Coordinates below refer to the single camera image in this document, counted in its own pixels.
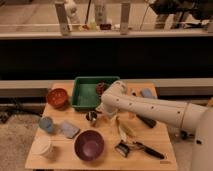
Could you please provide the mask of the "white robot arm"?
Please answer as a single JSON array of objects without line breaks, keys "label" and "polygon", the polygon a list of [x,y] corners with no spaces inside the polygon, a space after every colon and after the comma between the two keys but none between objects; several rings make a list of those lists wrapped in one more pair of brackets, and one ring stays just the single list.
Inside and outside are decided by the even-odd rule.
[{"label": "white robot arm", "polygon": [[127,85],[115,81],[101,96],[109,117],[118,109],[178,127],[195,135],[191,171],[213,171],[213,107],[127,95]]}]

